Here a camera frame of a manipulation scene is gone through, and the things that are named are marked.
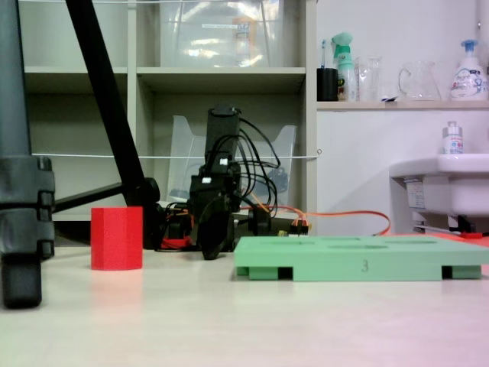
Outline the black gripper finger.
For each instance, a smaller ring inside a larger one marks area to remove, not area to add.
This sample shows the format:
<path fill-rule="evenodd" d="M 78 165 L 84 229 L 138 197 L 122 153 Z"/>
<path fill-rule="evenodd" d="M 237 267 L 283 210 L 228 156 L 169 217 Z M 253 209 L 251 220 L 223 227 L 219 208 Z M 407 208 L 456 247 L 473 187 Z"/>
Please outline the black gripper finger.
<path fill-rule="evenodd" d="M 226 196 L 218 196 L 205 206 L 199 218 L 198 245 L 205 260 L 235 250 L 234 222 Z"/>

